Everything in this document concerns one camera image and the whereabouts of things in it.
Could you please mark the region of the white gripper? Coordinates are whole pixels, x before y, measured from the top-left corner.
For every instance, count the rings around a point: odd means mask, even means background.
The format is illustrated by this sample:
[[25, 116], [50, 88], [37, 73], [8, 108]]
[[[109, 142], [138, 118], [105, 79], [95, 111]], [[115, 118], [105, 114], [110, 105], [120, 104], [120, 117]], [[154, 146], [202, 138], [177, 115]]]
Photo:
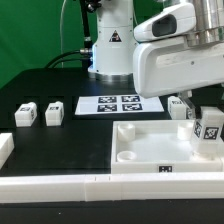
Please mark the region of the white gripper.
[[191, 48], [184, 37], [141, 43], [133, 54], [136, 92], [144, 97], [182, 92], [188, 119], [196, 118], [191, 91], [224, 82], [224, 42]]

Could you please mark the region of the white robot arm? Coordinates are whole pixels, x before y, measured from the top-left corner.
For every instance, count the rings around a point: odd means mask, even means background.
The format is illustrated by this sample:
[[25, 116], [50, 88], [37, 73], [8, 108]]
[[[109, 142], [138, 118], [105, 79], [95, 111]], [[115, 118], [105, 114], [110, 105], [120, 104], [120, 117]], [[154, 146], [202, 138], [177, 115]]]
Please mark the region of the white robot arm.
[[139, 24], [133, 54], [136, 92], [144, 97], [176, 93], [188, 118], [201, 111], [191, 91], [224, 83], [224, 0], [165, 0], [158, 15]]

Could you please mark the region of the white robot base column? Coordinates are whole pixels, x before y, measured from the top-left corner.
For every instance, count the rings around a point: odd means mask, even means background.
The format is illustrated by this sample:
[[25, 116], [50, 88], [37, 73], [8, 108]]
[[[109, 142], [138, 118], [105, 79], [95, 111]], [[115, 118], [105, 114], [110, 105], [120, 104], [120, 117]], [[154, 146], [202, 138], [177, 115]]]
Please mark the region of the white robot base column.
[[97, 40], [92, 46], [91, 78], [126, 81], [133, 74], [133, 0], [100, 0], [96, 10]]

